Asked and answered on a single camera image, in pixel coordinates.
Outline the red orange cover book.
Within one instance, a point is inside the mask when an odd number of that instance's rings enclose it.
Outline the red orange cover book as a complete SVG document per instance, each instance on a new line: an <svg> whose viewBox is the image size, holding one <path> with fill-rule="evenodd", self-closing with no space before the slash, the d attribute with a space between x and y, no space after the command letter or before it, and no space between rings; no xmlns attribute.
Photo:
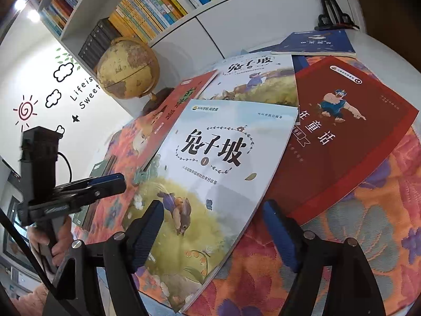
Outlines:
<svg viewBox="0 0 421 316"><path fill-rule="evenodd" d="M215 69L180 82L156 110L135 120L129 141L135 168L146 168L188 102L195 99L217 74Z"/></svg>

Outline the orange yellow book row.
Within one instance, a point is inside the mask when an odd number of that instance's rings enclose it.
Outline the orange yellow book row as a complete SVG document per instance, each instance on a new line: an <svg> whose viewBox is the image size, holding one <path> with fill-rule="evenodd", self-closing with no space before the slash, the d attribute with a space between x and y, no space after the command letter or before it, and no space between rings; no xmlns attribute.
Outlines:
<svg viewBox="0 0 421 316"><path fill-rule="evenodd" d="M121 36L148 43L186 14L178 0L121 0L108 20Z"/></svg>

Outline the dark blue book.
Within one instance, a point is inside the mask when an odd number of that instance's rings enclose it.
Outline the dark blue book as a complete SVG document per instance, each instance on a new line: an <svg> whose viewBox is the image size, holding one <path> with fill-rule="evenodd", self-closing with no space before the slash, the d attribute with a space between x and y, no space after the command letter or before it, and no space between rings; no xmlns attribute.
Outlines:
<svg viewBox="0 0 421 316"><path fill-rule="evenodd" d="M344 30L293 32L271 51L299 56L356 56Z"/></svg>

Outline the red fairy tale book 01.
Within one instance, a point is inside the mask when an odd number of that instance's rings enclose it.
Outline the red fairy tale book 01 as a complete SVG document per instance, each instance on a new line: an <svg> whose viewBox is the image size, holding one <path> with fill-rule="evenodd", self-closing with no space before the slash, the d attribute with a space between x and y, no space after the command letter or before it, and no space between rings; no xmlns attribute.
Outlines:
<svg viewBox="0 0 421 316"><path fill-rule="evenodd" d="M333 56L295 77L300 123L265 196L303 225L381 166L418 111L391 88Z"/></svg>

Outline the white rabbit slope book 1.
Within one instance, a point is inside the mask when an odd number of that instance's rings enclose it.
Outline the white rabbit slope book 1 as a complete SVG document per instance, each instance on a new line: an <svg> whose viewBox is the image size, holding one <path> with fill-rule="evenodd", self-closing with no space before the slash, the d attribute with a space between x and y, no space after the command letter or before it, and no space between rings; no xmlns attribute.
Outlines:
<svg viewBox="0 0 421 316"><path fill-rule="evenodd" d="M298 110L249 101L188 103L136 174L128 227L157 200L163 222L146 269L176 312L187 310L223 266L263 199Z"/></svg>

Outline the embroidered fan on stand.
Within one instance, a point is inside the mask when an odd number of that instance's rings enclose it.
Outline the embroidered fan on stand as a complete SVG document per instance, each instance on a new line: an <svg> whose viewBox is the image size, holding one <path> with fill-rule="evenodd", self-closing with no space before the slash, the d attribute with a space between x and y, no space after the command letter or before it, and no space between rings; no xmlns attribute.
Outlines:
<svg viewBox="0 0 421 316"><path fill-rule="evenodd" d="M318 25L315 30L360 29L351 16L343 12L336 0L320 0L320 2L323 11L318 16Z"/></svg>

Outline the floral orange tablecloth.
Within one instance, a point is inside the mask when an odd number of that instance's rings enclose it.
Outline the floral orange tablecloth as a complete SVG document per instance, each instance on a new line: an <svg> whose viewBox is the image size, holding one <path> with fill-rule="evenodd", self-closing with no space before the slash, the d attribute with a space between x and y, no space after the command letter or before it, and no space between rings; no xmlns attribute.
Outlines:
<svg viewBox="0 0 421 316"><path fill-rule="evenodd" d="M107 240L160 202L163 223L134 280L162 312L277 315L296 273L310 268L293 312L325 315L334 280L360 273L357 253L385 310L417 297L408 288L420 278L417 109L332 56L295 80L296 107L167 107L150 161L134 144L145 118L111 141L127 188L98 203L87 240Z"/></svg>

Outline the rabbit slope book behind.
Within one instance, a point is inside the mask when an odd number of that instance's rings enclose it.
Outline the rabbit slope book behind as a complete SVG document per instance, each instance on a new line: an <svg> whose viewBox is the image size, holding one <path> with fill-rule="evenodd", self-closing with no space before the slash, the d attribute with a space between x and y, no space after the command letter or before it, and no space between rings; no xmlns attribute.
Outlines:
<svg viewBox="0 0 421 316"><path fill-rule="evenodd" d="M199 99L299 106L293 59L269 51L227 58L213 66L218 75Z"/></svg>

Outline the antique yellow globe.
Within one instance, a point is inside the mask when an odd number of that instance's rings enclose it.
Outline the antique yellow globe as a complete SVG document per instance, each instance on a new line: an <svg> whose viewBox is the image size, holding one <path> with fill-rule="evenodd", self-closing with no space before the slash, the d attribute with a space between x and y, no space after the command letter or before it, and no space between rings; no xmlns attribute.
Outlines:
<svg viewBox="0 0 421 316"><path fill-rule="evenodd" d="M153 50L146 43L129 37L115 38L96 67L99 85L111 97L116 100L147 98L145 104L128 111L135 117L156 110L173 92L169 87L154 91L160 72Z"/></svg>

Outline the black book set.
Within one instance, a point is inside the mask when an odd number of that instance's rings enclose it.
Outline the black book set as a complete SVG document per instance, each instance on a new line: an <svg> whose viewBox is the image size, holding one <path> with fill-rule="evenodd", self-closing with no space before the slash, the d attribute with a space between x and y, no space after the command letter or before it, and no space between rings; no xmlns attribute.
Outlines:
<svg viewBox="0 0 421 316"><path fill-rule="evenodd" d="M108 19L101 19L87 36L78 55L90 69L95 71L111 42L119 37L121 33L117 28Z"/></svg>

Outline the white bookshelf cabinet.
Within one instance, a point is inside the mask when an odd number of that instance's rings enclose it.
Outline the white bookshelf cabinet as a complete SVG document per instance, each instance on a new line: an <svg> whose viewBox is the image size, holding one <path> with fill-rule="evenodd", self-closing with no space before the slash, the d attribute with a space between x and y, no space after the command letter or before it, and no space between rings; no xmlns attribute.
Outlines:
<svg viewBox="0 0 421 316"><path fill-rule="evenodd" d="M80 0L59 41L70 55L78 52L101 19L121 0ZM161 73L155 90L174 87L225 58L278 43L294 31L310 31L323 13L321 0L213 0L194 7L178 0L186 16L155 36L148 45L158 58Z"/></svg>

